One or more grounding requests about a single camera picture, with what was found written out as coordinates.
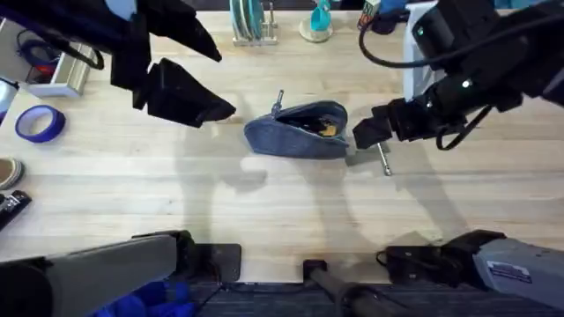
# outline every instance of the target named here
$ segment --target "red object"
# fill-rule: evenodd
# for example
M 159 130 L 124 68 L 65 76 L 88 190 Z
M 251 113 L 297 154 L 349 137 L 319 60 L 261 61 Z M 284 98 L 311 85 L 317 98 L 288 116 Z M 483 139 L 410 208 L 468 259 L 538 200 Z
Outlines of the red object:
M 55 73 L 55 67 L 52 66 L 37 66 L 35 68 L 44 75 L 53 75 Z

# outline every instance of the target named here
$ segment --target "denim pouch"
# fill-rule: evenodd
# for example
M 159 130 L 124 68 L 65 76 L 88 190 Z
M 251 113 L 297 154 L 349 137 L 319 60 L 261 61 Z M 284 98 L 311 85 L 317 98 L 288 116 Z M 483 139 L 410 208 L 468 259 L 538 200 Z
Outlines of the denim pouch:
M 275 104 L 270 114 L 247 123 L 245 137 L 253 151 L 260 154 L 298 159 L 340 159 L 346 156 L 346 110 L 335 101 L 323 100 L 281 110 Z M 302 129 L 288 122 L 319 118 L 335 129 L 331 136 Z

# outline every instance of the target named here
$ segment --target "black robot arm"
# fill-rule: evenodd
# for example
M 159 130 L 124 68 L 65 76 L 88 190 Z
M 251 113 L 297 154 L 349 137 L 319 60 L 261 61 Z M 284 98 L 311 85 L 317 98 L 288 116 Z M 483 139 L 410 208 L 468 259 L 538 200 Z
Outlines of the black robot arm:
M 489 0 L 440 0 L 411 30 L 427 59 L 394 63 L 367 51 L 366 25 L 360 49 L 370 61 L 392 68 L 430 65 L 447 76 L 412 100 L 374 107 L 373 117 L 353 130 L 358 147 L 366 149 L 396 132 L 400 141 L 436 137 L 440 150 L 451 150 L 491 109 L 519 107 L 523 95 L 564 105 L 564 38 L 554 31 L 563 26 L 564 7 L 558 0 L 506 17 Z M 466 116 L 478 110 L 467 122 Z M 444 145 L 442 138 L 448 134 L 457 136 Z
M 100 52 L 112 55 L 111 84 L 132 91 L 135 108 L 147 103 L 150 115 L 199 128 L 235 112 L 172 61 L 155 63 L 148 74 L 150 33 L 221 60 L 196 11 L 182 0 L 0 0 L 0 15 L 95 69 L 104 68 Z M 81 55 L 70 42 L 93 48 L 96 60 Z

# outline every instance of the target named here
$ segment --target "wooden tabletop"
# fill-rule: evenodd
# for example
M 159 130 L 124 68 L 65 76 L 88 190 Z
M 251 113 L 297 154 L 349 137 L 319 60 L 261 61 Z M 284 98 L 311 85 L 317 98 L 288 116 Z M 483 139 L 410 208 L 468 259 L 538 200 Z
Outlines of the wooden tabletop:
M 335 34 L 324 44 L 298 34 L 307 15 L 276 13 L 277 46 L 236 48 L 227 12 L 198 13 L 221 63 L 152 39 L 155 60 L 180 63 L 237 107 L 229 122 L 193 129 L 134 110 L 130 92 L 109 84 L 109 67 L 91 72 L 80 100 L 21 93 L 0 128 L 0 153 L 25 162 L 18 188 L 34 201 L 0 232 L 0 258 L 187 229 L 198 242 L 240 243 L 243 281 L 299 281 L 309 258 L 328 260 L 346 279 L 384 281 L 374 253 L 389 244 L 482 228 L 564 248 L 564 110 L 542 101 L 494 111 L 454 151 L 438 151 L 434 141 L 390 141 L 393 177 L 383 175 L 374 151 L 333 161 L 251 153 L 243 123 L 269 112 L 279 89 L 285 107 L 345 105 L 349 136 L 370 107 L 401 95 L 401 72 L 361 55 L 358 12 L 332 12 Z M 367 45 L 401 60 L 403 33 L 371 34 Z M 40 103 L 68 121 L 55 141 L 38 145 L 13 126 Z

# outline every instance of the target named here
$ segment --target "wire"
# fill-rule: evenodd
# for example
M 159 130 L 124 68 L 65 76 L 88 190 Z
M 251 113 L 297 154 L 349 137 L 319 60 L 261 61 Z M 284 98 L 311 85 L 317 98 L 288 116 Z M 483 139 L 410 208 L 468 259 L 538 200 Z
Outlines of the wire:
M 378 264 L 382 265 L 385 268 L 388 265 L 388 263 L 382 261 L 382 259 L 380 258 L 380 256 L 383 254 L 386 254 L 386 252 L 385 251 L 376 252 L 376 261 L 378 262 Z
M 27 32 L 30 32 L 30 30 L 24 29 L 20 31 L 18 35 L 16 35 L 16 43 L 18 44 L 19 55 L 22 56 L 33 67 L 47 67 L 50 70 L 54 70 L 56 65 L 59 63 L 61 53 L 46 41 L 28 39 L 22 43 L 21 36 L 22 34 Z M 44 55 L 47 56 L 47 59 L 45 59 L 44 57 L 39 57 L 34 53 L 34 51 L 37 51 L 38 49 L 43 51 Z
M 218 287 L 215 291 L 213 291 L 206 299 L 204 299 L 204 301 L 202 301 L 202 303 L 200 303 L 200 305 L 198 305 L 198 306 L 196 307 L 196 309 L 194 309 L 194 314 L 193 314 L 193 316 L 197 316 L 197 315 L 202 311 L 202 309 L 204 309 L 205 305 L 206 305 L 210 300 L 212 300 L 216 295 L 218 295 L 220 291 L 222 291 L 222 290 L 224 290 L 224 289 L 225 289 L 224 286 L 221 285 L 221 286 Z
M 538 28 L 538 27 L 541 27 L 541 26 L 546 26 L 546 25 L 549 25 L 549 24 L 552 24 L 552 23 L 561 22 L 562 20 L 564 20 L 564 15 L 562 15 L 562 14 L 558 15 L 558 16 L 548 17 L 548 18 L 541 18 L 541 19 L 538 19 L 538 20 L 535 20 L 535 21 L 531 21 L 531 22 L 528 22 L 528 23 L 521 24 L 519 26 L 514 26 L 514 27 L 512 27 L 508 30 L 505 30 L 503 32 L 496 33 L 494 35 L 491 35 L 491 36 L 485 38 L 482 41 L 472 43 L 471 45 L 468 45 L 464 48 L 460 48 L 460 49 L 458 49 L 454 52 L 450 52 L 450 53 L 447 53 L 447 54 L 444 54 L 444 55 L 439 55 L 439 56 L 436 56 L 436 57 L 433 57 L 433 58 L 423 59 L 423 60 L 420 60 L 420 61 L 408 62 L 408 63 L 386 61 L 386 60 L 378 58 L 378 57 L 372 55 L 370 52 L 368 52 L 366 46 L 364 45 L 364 36 L 366 35 L 367 29 L 374 23 L 374 21 L 372 20 L 372 21 L 366 23 L 360 29 L 359 47 L 360 47 L 360 51 L 362 52 L 362 54 L 368 60 L 370 60 L 370 62 L 372 62 L 372 63 L 376 63 L 376 64 L 384 66 L 384 67 L 395 68 L 395 69 L 410 69 L 410 68 L 423 67 L 423 66 L 436 64 L 436 63 L 446 62 L 448 60 L 469 54 L 470 52 L 473 52 L 478 48 L 482 48 L 486 45 L 493 44 L 496 41 L 501 41 L 501 40 L 504 40 L 508 37 L 513 37 L 513 36 L 516 36 L 518 34 L 525 33 L 527 31 L 530 31 L 532 29 L 535 29 L 535 28 Z
M 29 30 L 29 29 L 22 30 L 16 36 L 16 42 L 18 43 L 19 49 L 22 47 L 22 43 L 21 43 L 21 39 L 20 39 L 21 35 L 23 33 L 26 33 L 26 32 L 32 32 L 32 31 Z M 83 55 L 82 53 L 77 51 L 75 48 L 73 48 L 69 44 L 68 41 L 58 40 L 55 37 L 48 35 L 48 34 L 43 34 L 43 35 L 37 34 L 37 35 L 40 36 L 43 39 L 43 41 L 45 43 L 47 43 L 50 47 L 57 48 L 57 49 L 63 51 L 67 55 L 74 57 L 74 58 L 78 59 L 79 61 L 86 63 L 86 65 L 94 68 L 95 70 L 103 70 L 104 67 L 105 67 L 104 56 L 102 56 L 102 53 L 98 49 L 93 48 L 94 55 L 96 56 L 96 61 L 94 61 L 93 59 L 88 58 L 87 56 Z
M 447 128 L 443 128 L 439 131 L 439 134 L 436 138 L 437 149 L 441 151 L 449 151 L 456 148 L 463 140 L 478 126 L 478 124 L 486 118 L 486 116 L 490 113 L 493 106 L 486 106 L 479 112 L 478 115 L 470 122 L 462 132 L 460 132 L 447 146 L 442 145 L 442 138 L 447 133 Z

